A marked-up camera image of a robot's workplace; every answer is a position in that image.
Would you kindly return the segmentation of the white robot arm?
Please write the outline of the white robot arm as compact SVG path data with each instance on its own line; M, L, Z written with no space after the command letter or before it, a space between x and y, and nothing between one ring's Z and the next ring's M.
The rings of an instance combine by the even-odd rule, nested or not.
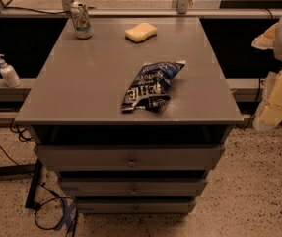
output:
M251 46L261 50L272 49L274 57L282 61L282 17L255 38ZM282 122L282 69L269 72L265 79L262 100L255 112L253 127L257 131L267 131Z

